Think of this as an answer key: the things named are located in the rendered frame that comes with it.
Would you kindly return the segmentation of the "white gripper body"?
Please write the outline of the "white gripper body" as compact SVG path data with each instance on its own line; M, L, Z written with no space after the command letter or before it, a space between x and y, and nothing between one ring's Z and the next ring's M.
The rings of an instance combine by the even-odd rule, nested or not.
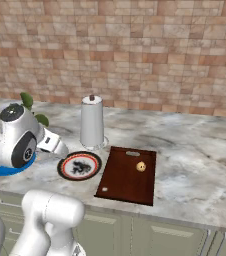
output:
M48 148L49 148L50 152L52 152L62 158L65 158L69 154L68 147L61 140L61 137L58 134L47 131L47 137L49 138Z

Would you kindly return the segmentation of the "patterned round plate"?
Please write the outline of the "patterned round plate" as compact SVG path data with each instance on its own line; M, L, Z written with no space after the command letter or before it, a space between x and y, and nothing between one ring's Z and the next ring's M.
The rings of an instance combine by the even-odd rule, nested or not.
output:
M58 174L70 181L84 181L95 176L102 167L98 155L87 151L77 151L61 159L57 165Z

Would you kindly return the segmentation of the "dark brown wooden tray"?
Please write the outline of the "dark brown wooden tray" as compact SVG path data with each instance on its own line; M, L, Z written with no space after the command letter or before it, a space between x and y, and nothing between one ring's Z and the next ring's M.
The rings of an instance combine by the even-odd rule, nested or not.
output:
M112 146L95 197L153 205L156 170L155 151ZM136 165L146 164L144 172Z

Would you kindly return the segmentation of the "green leafy plant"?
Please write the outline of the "green leafy plant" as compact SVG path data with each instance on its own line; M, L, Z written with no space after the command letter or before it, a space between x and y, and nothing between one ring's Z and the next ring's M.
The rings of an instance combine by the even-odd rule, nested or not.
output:
M26 92L21 92L20 97L21 97L21 100L22 100L22 105L24 107L26 107L28 110L32 110L33 97L30 94L26 93ZM41 123L45 127L49 126L49 120L44 114L35 114L35 113L33 113L33 115L39 123Z

